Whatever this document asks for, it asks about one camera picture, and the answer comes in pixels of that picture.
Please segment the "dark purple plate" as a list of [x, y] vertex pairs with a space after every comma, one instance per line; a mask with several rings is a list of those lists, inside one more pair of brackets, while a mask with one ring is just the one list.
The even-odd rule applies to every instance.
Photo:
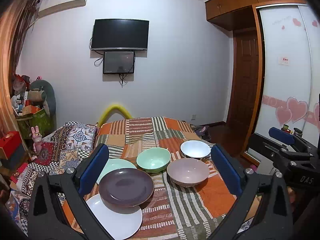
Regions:
[[101, 198], [115, 206], [135, 207], [146, 202], [154, 192], [152, 178], [136, 168], [108, 172], [99, 182]]

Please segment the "white plate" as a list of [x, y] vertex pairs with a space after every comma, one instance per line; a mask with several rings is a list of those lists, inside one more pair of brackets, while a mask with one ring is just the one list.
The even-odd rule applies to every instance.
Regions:
[[117, 207], [104, 203], [100, 194], [86, 201], [99, 223], [114, 239], [127, 239], [141, 227], [143, 214], [139, 206]]

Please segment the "brown wooden wardrobe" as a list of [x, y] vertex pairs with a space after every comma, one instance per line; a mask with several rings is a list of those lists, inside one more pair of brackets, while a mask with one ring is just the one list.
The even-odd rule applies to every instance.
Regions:
[[264, 46], [257, 7], [304, 0], [206, 0], [207, 21], [231, 31], [233, 69], [227, 121], [211, 131], [225, 150], [245, 167], [258, 165], [247, 153], [263, 100]]

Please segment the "orange brown curtain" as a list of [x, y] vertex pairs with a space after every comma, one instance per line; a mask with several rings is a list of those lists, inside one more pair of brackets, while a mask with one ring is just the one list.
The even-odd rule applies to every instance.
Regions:
[[19, 131], [10, 94], [16, 68], [38, 0], [13, 0], [1, 14], [1, 137]]

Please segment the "white air conditioner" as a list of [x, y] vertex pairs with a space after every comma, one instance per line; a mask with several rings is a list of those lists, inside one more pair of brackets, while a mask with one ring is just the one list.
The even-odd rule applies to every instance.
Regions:
[[42, 0], [39, 8], [39, 18], [68, 9], [84, 7], [87, 0]]

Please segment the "white sliding door hearts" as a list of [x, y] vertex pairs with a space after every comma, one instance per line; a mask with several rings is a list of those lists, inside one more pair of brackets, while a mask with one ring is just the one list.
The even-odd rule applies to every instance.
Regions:
[[303, 138], [319, 139], [319, 18], [307, 5], [258, 9], [264, 37], [263, 101], [256, 133], [271, 127], [298, 128]]

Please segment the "small black wall monitor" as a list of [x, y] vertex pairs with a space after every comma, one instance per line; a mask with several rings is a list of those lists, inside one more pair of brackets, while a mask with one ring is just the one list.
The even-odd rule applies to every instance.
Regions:
[[105, 51], [103, 74], [133, 74], [135, 70], [134, 51]]

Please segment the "yellow foam arch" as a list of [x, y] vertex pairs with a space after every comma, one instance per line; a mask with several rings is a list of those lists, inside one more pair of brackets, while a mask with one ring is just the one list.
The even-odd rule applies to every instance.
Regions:
[[98, 127], [100, 128], [107, 120], [114, 114], [121, 115], [124, 119], [132, 119], [132, 115], [129, 111], [120, 104], [109, 105], [102, 113], [98, 121]]

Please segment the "mint green bowl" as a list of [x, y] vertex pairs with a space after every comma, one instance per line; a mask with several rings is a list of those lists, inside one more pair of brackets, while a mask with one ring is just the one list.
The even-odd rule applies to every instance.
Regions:
[[144, 150], [136, 159], [137, 165], [148, 173], [164, 171], [171, 162], [171, 154], [166, 148], [153, 147]]

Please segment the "white bowl brown dots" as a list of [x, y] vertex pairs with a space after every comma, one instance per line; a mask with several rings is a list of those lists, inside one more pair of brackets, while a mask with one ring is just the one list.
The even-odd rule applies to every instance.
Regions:
[[181, 144], [180, 149], [189, 158], [203, 159], [210, 154], [210, 147], [198, 140], [185, 141]]

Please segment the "mint green plate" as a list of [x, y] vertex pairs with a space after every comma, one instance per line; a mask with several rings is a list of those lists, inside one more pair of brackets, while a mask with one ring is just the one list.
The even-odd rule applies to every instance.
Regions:
[[108, 159], [107, 163], [105, 164], [102, 172], [100, 173], [97, 184], [100, 183], [103, 176], [108, 174], [111, 171], [120, 169], [120, 168], [136, 168], [135, 165], [127, 160], [116, 158], [116, 159]]

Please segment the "red box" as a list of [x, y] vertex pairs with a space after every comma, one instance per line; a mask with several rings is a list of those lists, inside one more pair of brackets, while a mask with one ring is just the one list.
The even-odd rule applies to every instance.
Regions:
[[18, 131], [10, 131], [0, 140], [0, 158], [8, 160], [22, 143]]

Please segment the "pink beige bowl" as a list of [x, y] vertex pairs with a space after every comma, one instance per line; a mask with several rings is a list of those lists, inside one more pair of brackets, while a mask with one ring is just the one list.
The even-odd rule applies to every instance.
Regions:
[[208, 166], [197, 159], [177, 159], [167, 166], [172, 181], [182, 187], [192, 187], [205, 181], [209, 176]]

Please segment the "pink rabbit toy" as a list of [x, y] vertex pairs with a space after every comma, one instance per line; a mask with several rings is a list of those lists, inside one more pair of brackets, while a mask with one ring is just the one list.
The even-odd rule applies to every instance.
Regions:
[[42, 150], [42, 135], [40, 133], [39, 127], [31, 127], [32, 140], [34, 142], [33, 148], [36, 156], [38, 157]]

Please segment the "green gift bag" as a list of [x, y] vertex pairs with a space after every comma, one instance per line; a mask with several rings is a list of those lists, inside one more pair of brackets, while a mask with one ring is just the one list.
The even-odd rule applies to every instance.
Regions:
[[31, 127], [38, 126], [39, 132], [42, 136], [47, 136], [54, 128], [54, 121], [52, 117], [49, 117], [44, 109], [34, 114], [18, 116], [17, 123], [24, 139], [31, 139]]

